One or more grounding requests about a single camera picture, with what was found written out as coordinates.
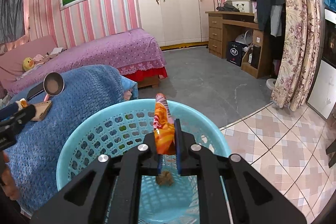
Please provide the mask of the person's left hand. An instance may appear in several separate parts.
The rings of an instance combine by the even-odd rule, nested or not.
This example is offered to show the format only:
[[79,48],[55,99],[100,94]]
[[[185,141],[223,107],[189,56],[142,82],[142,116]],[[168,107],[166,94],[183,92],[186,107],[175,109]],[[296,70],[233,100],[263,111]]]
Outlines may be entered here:
[[11,170],[7,163],[9,162],[9,157],[6,155],[4,151],[1,152],[3,156],[3,160],[5,162],[4,171],[1,172],[1,179],[4,183],[2,189],[5,195],[11,199],[12,201],[16,201],[19,198],[19,189],[15,184],[15,180],[11,174]]

